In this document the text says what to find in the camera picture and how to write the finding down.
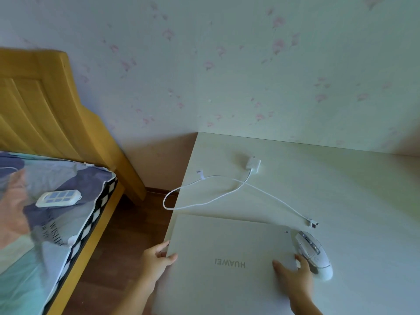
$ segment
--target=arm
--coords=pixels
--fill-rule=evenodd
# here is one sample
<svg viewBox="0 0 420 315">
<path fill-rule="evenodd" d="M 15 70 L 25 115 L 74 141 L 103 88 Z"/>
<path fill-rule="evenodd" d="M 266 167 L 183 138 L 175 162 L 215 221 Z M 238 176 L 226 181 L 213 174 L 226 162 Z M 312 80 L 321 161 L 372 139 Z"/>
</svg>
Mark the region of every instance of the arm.
<svg viewBox="0 0 420 315">
<path fill-rule="evenodd" d="M 286 269 L 279 261 L 273 261 L 277 276 L 284 280 L 290 308 L 295 315 L 323 315 L 312 302 L 313 282 L 309 264 L 302 255 L 295 254 L 294 257 L 301 266 L 296 272 Z"/>
<path fill-rule="evenodd" d="M 178 258 L 176 253 L 166 257 L 166 252 L 162 252 L 168 244 L 169 241 L 166 241 L 143 252 L 139 279 L 114 310 L 113 315 L 140 315 L 143 312 L 147 299 L 155 289 L 156 281 L 166 267 Z"/>
</svg>

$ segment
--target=laptop lid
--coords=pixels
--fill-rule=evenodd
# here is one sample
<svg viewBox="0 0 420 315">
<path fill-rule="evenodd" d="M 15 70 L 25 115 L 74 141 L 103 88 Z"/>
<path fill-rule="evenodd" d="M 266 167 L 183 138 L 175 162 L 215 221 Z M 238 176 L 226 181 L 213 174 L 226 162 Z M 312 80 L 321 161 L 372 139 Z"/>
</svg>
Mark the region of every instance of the laptop lid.
<svg viewBox="0 0 420 315">
<path fill-rule="evenodd" d="M 289 227 L 178 215 L 168 255 L 175 252 L 152 314 L 292 314 L 272 267 L 277 259 L 296 269 Z"/>
</svg>

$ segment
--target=desk surface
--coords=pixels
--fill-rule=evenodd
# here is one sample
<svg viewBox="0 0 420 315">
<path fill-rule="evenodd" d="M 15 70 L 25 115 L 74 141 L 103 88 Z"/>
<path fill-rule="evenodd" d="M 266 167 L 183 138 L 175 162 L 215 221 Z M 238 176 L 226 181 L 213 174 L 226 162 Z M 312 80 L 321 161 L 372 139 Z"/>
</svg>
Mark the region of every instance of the desk surface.
<svg viewBox="0 0 420 315">
<path fill-rule="evenodd" d="M 245 179 L 251 156 L 261 159 L 249 183 L 209 205 L 179 213 L 288 225 L 309 231 L 323 245 L 334 269 L 315 281 L 314 301 L 325 314 L 414 314 L 420 283 L 420 158 L 299 143 L 199 133 L 183 185 L 204 175 Z M 180 191 L 176 207 L 208 201 L 237 184 L 212 178 Z"/>
</svg>

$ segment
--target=mattress cover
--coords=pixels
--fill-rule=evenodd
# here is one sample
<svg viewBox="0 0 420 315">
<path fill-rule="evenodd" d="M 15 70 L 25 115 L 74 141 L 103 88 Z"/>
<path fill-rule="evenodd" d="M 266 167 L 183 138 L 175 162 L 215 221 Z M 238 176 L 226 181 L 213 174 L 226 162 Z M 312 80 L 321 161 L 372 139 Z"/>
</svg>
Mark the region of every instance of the mattress cover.
<svg viewBox="0 0 420 315">
<path fill-rule="evenodd" d="M 41 314 L 115 188 L 106 168 L 0 152 L 0 314 Z M 38 208 L 48 191 L 79 190 L 73 206 Z"/>
</svg>

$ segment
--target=wooden floor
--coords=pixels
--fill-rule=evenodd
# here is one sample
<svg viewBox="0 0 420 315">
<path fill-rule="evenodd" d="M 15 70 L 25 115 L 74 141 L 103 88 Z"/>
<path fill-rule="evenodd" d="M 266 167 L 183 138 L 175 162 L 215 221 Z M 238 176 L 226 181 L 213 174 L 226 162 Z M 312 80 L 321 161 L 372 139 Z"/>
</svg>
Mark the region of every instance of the wooden floor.
<svg viewBox="0 0 420 315">
<path fill-rule="evenodd" d="M 141 206 L 121 198 L 64 315 L 106 315 L 116 307 L 138 276 L 143 251 L 165 237 L 172 211 L 162 207 L 163 197 L 148 193 Z M 169 196 L 166 205 L 175 201 Z"/>
</svg>

